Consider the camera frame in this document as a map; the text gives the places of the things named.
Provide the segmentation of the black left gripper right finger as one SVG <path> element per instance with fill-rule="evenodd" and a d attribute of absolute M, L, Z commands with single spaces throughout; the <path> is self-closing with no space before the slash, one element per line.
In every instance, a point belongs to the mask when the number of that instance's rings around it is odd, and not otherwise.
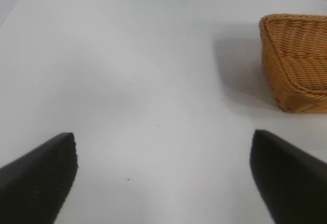
<path fill-rule="evenodd" d="M 325 162 L 267 130 L 256 130 L 250 169 L 275 223 L 326 223 Z"/>

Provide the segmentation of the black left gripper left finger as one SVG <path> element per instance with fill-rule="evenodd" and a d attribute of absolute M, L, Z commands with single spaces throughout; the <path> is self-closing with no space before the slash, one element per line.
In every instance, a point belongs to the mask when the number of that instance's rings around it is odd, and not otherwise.
<path fill-rule="evenodd" d="M 78 170 L 74 134 L 60 133 L 1 168 L 1 223 L 54 223 Z"/>

